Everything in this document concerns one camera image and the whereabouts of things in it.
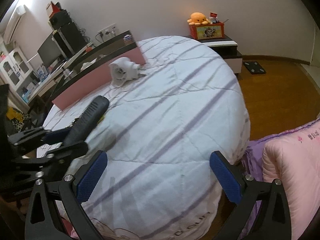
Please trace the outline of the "black remote control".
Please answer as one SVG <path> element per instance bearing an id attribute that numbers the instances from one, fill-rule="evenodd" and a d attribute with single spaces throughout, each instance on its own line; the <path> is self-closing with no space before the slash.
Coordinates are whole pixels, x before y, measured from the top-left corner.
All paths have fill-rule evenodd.
<path id="1" fill-rule="evenodd" d="M 68 146 L 75 142 L 85 141 L 92 130 L 97 126 L 99 119 L 109 107 L 109 100 L 104 96 L 95 97 L 77 122 L 72 126 L 62 145 Z"/>

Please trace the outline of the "yellow highlighter marker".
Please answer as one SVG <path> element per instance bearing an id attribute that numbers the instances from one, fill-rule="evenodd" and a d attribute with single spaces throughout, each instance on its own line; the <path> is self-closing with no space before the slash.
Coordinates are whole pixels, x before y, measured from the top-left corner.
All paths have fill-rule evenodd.
<path id="1" fill-rule="evenodd" d="M 99 121 L 97 122 L 97 125 L 100 124 L 100 123 L 105 119 L 105 115 L 106 115 L 106 114 L 104 114 L 104 115 L 99 119 Z"/>

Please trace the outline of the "white desk with drawers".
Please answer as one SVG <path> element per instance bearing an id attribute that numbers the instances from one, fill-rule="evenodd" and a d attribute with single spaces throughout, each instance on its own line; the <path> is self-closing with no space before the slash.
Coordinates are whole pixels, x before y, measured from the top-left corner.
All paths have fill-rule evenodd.
<path id="1" fill-rule="evenodd" d="M 92 47 L 94 44 L 93 42 L 89 42 L 87 45 L 85 45 L 82 49 L 80 49 L 71 59 L 65 61 L 61 66 L 59 66 L 55 71 L 53 71 L 51 74 L 49 74 L 42 82 L 38 83 L 35 89 L 27 96 L 28 107 L 31 106 L 31 102 L 37 97 L 37 96 L 43 96 L 46 91 L 51 89 L 53 85 L 57 83 L 57 78 L 63 74 L 66 68 L 68 68 L 77 58 L 79 58 L 81 55 L 84 55 L 87 48 Z"/>

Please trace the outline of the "pink pillow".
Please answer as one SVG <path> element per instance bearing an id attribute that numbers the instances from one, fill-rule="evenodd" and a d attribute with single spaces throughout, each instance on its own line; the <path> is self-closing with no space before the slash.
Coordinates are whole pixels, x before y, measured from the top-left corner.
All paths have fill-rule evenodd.
<path id="1" fill-rule="evenodd" d="M 264 145 L 262 159 L 264 181 L 282 182 L 292 239 L 298 239 L 319 208 L 319 120 L 272 135 Z"/>

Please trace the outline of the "white glass cabinet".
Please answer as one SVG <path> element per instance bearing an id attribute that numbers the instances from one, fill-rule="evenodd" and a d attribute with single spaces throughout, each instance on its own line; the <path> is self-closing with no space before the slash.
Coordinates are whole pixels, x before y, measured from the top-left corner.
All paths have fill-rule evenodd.
<path id="1" fill-rule="evenodd" d="M 13 49 L 1 62 L 1 78 L 13 91 L 18 90 L 32 72 L 32 66 L 19 47 Z"/>

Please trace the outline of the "pink storage box black rim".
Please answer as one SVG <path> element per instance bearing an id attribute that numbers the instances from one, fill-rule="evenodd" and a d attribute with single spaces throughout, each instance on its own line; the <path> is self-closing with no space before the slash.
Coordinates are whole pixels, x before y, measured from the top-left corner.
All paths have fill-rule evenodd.
<path id="1" fill-rule="evenodd" d="M 64 110 L 110 82 L 112 78 L 109 64 L 120 57 L 128 57 L 131 61 L 144 65 L 145 58 L 135 39 L 132 37 L 129 41 L 125 41 L 126 35 L 131 36 L 131 31 L 125 31 L 77 58 L 65 70 L 62 79 L 55 86 L 50 96 L 51 102 L 60 110 Z M 94 62 L 94 64 L 80 71 L 85 62 Z"/>

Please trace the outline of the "white striped quilt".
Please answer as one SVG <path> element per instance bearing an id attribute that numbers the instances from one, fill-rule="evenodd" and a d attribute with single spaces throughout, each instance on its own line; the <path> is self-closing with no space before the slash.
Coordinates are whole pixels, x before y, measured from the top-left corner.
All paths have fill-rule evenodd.
<path id="1" fill-rule="evenodd" d="M 110 106 L 87 137 L 89 150 L 74 160 L 74 174 L 97 150 L 108 165 L 82 206 L 104 238 L 200 239 L 209 230 L 222 189 L 209 166 L 213 151 L 231 162 L 244 154 L 250 122 L 231 68 L 213 50 L 187 37 L 138 42 L 145 76 L 116 88 L 104 85 L 60 110 L 46 129 L 70 125 L 102 95 Z"/>

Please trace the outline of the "black computer monitor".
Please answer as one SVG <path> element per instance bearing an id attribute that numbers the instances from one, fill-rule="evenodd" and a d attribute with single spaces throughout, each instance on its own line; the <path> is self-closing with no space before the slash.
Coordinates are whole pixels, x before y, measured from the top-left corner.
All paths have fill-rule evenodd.
<path id="1" fill-rule="evenodd" d="M 55 61 L 58 63 L 64 62 L 65 58 L 53 41 L 53 34 L 51 33 L 37 50 L 45 67 L 50 67 Z"/>

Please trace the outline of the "white paper cup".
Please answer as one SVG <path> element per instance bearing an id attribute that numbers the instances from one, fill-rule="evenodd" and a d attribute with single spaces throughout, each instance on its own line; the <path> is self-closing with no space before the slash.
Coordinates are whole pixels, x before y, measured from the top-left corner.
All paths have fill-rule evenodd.
<path id="1" fill-rule="evenodd" d="M 111 72 L 111 85 L 113 87 L 121 87 L 127 81 L 138 79 L 145 76 L 145 67 L 136 64 L 128 57 L 120 57 L 109 64 Z"/>

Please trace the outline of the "white air conditioner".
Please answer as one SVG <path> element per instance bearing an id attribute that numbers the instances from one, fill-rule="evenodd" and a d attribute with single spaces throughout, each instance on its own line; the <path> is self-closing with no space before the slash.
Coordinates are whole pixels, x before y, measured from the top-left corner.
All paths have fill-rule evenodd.
<path id="1" fill-rule="evenodd" d="M 3 35 L 3 41 L 5 44 L 9 44 L 12 41 L 15 30 L 17 29 L 25 13 L 26 13 L 25 5 L 18 6 L 12 13 Z"/>

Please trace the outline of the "black bathroom scale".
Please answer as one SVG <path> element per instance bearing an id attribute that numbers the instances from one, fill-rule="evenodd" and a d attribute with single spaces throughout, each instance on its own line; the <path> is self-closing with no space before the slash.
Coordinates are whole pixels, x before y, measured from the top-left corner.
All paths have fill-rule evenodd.
<path id="1" fill-rule="evenodd" d="M 253 74 L 266 74 L 266 70 L 257 61 L 244 61 L 245 68 Z"/>

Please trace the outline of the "black white nightstand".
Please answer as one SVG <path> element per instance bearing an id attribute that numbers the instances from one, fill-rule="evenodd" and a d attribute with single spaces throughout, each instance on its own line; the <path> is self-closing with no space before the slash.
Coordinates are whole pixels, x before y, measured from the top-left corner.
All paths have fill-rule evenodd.
<path id="1" fill-rule="evenodd" d="M 224 38 L 199 40 L 199 42 L 218 53 L 236 76 L 241 73 L 243 58 L 238 51 L 238 44 L 233 39 L 225 35 Z"/>

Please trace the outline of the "orange octopus plush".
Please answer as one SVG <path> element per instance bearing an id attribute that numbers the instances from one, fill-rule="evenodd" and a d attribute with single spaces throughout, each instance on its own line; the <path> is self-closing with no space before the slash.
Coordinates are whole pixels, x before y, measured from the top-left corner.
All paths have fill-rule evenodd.
<path id="1" fill-rule="evenodd" d="M 200 12 L 193 12 L 190 15 L 190 18 L 187 20 L 190 26 L 199 26 L 199 25 L 207 25 L 210 24 L 210 21 L 206 18 L 203 13 Z"/>

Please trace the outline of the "white wall socket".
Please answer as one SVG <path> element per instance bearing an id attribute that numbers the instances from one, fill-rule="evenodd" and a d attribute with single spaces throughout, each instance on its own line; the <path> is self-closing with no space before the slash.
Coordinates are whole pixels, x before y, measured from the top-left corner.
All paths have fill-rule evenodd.
<path id="1" fill-rule="evenodd" d="M 114 23 L 99 31 L 96 35 L 97 39 L 101 42 L 105 42 L 115 37 L 118 33 L 117 25 Z"/>

